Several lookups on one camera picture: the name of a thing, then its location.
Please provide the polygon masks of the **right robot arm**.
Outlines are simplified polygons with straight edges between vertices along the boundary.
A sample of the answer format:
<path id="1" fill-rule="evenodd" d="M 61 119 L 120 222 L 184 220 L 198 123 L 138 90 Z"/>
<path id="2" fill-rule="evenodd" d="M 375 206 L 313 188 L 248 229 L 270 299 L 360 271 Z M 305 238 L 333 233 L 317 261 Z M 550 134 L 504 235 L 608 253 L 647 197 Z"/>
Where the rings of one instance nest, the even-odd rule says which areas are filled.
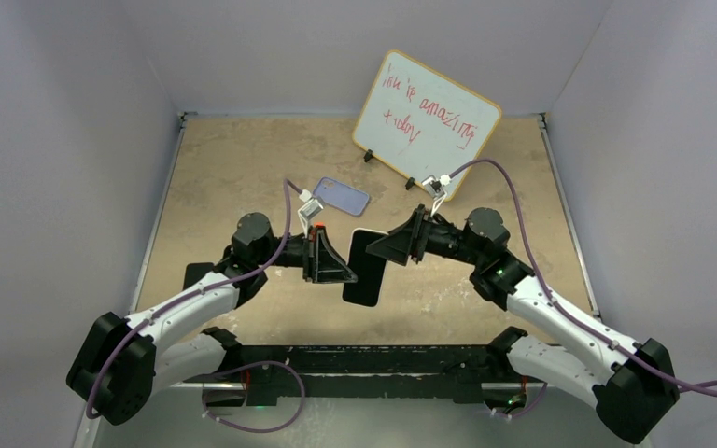
<path id="1" fill-rule="evenodd" d="M 593 408 L 617 437 L 642 443 L 677 403 L 667 348 L 639 343 L 594 319 L 543 286 L 534 270 L 507 247 L 510 234 L 498 211 L 480 207 L 459 228 L 418 205 L 399 227 L 368 244 L 372 256 L 405 265 L 426 254 L 470 264 L 469 280 L 485 301 L 533 324 L 556 347 L 519 335 L 489 351 L 486 366 L 500 380 L 516 373 L 555 386 Z"/>

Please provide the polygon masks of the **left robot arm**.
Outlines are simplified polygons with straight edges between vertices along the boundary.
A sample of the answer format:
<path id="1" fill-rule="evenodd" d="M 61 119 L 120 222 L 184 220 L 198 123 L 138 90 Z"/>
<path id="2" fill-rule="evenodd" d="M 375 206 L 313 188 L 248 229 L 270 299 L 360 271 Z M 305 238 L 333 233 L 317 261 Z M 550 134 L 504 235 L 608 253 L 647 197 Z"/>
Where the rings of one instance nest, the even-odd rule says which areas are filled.
<path id="1" fill-rule="evenodd" d="M 358 277 L 331 245 L 322 224 L 298 235 L 275 236 L 267 216 L 247 214 L 238 221 L 222 259 L 192 285 L 143 312 L 99 316 L 67 373 L 66 383 L 85 399 L 85 414 L 113 425 L 131 419 L 148 401 L 158 379 L 174 384 L 209 373 L 228 382 L 241 369 L 241 357 L 214 330 L 192 343 L 181 339 L 219 315 L 253 299 L 268 280 L 272 266 L 299 268 L 313 284 L 354 284 Z"/>

